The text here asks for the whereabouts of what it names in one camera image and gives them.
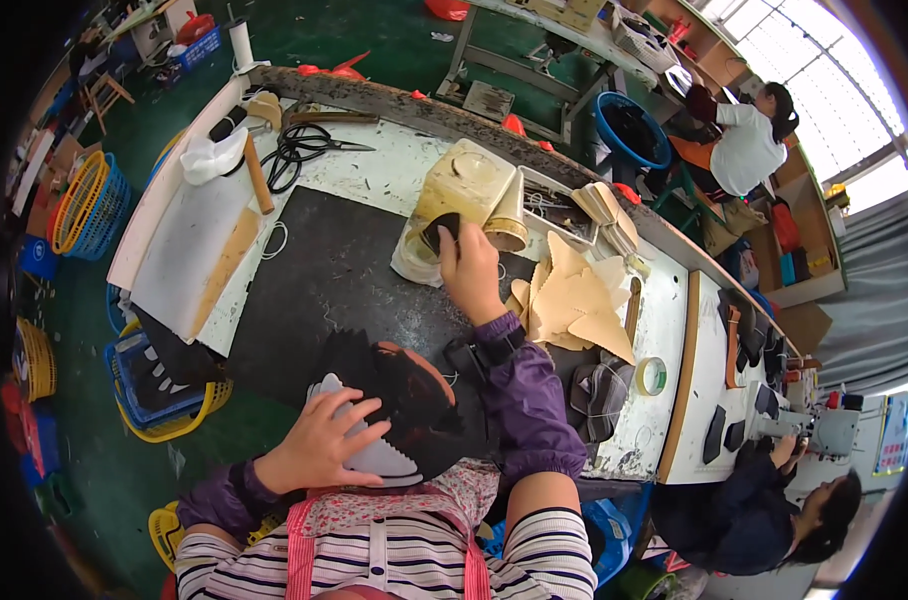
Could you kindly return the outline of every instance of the woman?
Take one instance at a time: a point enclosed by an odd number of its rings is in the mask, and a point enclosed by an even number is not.
[[[484,348],[520,328],[498,296],[497,250],[464,223],[440,228],[440,272],[451,301]],[[565,419],[561,381],[530,342],[489,371],[484,410],[501,427],[512,485],[503,559],[483,556],[474,530],[494,501],[499,473],[461,459],[424,486],[371,490],[380,477],[344,462],[388,432],[361,390],[319,393],[280,445],[181,498],[186,528],[174,563],[180,598],[592,598],[597,578],[573,478],[587,450]],[[308,490],[287,522],[242,549],[281,496]]]
[[[784,497],[804,455],[802,444],[792,456],[796,440],[781,438],[770,454],[739,463],[723,483],[655,487],[657,534],[691,565],[728,575],[831,558],[860,506],[861,482],[852,470],[820,484],[798,509]]]
[[[719,140],[709,144],[689,142],[668,135],[672,146],[671,164],[664,170],[652,170],[638,187],[656,198],[664,191],[671,169],[684,161],[694,184],[707,198],[723,204],[746,196],[761,180],[787,161],[787,138],[798,126],[794,100],[780,83],[765,85],[754,104],[718,103],[704,80],[691,73],[694,84],[687,92],[685,104],[692,117],[705,123],[727,126]]]

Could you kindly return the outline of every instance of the black cutting mat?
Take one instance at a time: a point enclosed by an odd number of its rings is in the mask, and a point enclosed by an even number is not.
[[[471,327],[443,289],[413,283],[391,269],[404,217],[297,186],[280,220],[287,226],[287,245],[261,262],[250,284],[227,360],[229,378],[300,408],[317,353],[335,327],[367,330],[371,341],[395,342],[452,374],[442,350]],[[269,251],[282,234],[274,232]],[[509,253],[501,254],[501,264],[506,299],[511,280],[530,281],[535,264]],[[454,393],[461,416],[483,430],[471,386],[460,380]]]

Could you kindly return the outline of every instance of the masking tape roll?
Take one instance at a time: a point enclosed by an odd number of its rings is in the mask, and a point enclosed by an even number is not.
[[[667,384],[667,366],[657,356],[641,359],[634,370],[637,389],[644,396],[657,396]]]

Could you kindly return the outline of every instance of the black-handled scissors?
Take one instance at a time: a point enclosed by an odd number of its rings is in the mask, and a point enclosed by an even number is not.
[[[364,144],[333,139],[327,129],[314,123],[298,123],[288,126],[277,137],[277,150],[264,156],[261,160],[262,165],[273,160],[270,165],[270,173],[267,175],[270,193],[280,194],[293,186],[301,175],[302,164],[316,159],[328,150],[368,152],[377,149]],[[284,185],[275,187],[280,177],[292,164],[295,165],[293,177]]]

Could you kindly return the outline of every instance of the black hair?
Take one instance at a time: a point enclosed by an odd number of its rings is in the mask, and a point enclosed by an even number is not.
[[[782,565],[814,565],[834,556],[861,506],[861,478],[854,469],[834,487],[820,507],[820,525],[802,539]]]
[[[771,117],[772,136],[774,143],[783,144],[784,138],[787,138],[796,130],[800,117],[794,112],[794,99],[791,98],[791,92],[776,81],[771,81],[764,85],[764,93],[773,96],[777,102],[777,108]]]

